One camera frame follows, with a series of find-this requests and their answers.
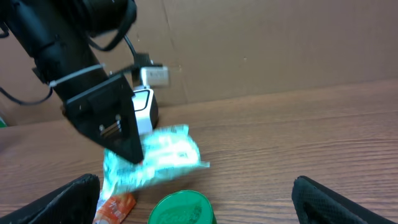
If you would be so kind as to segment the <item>teal white snack packet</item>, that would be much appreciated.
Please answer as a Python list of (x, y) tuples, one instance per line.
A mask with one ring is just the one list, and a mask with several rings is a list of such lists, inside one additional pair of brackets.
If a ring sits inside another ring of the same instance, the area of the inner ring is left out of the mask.
[(201, 159), (189, 126), (179, 124), (156, 129), (141, 136), (144, 159), (133, 164), (109, 149), (104, 151), (104, 180), (100, 199), (135, 192), (174, 180), (191, 171), (209, 168)]

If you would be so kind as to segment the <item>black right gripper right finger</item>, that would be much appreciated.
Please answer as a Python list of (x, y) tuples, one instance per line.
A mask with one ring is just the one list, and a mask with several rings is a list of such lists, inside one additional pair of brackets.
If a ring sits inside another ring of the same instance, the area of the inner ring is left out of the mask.
[(303, 175), (294, 181), (292, 201), (300, 224), (394, 224)]

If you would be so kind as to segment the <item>orange white small packet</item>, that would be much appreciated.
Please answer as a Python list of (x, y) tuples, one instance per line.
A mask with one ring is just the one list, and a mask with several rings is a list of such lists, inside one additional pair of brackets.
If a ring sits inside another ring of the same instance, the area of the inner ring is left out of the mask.
[(100, 192), (93, 224), (121, 224), (135, 205), (132, 193), (107, 197)]

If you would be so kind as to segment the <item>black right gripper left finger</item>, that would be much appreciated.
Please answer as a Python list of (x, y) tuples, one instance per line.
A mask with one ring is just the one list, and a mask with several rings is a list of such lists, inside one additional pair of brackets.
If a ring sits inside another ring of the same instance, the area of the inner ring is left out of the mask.
[(99, 196), (99, 177), (84, 174), (1, 217), (1, 224), (92, 224)]

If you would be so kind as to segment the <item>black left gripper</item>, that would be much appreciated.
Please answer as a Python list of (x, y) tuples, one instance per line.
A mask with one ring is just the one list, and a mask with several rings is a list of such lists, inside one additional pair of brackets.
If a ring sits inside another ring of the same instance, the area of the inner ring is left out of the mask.
[(80, 134), (138, 164), (144, 155), (133, 96), (126, 77), (115, 75), (64, 102), (64, 115)]

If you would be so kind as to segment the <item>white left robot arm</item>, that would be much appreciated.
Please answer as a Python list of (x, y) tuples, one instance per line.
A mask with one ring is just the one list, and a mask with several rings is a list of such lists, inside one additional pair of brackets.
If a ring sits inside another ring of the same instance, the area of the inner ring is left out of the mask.
[(115, 30), (102, 47), (117, 46), (136, 20), (134, 1), (1, 1), (2, 36), (9, 34), (35, 61), (34, 72), (62, 100), (63, 115), (85, 137), (134, 164), (143, 151), (122, 73), (108, 75), (93, 38)]

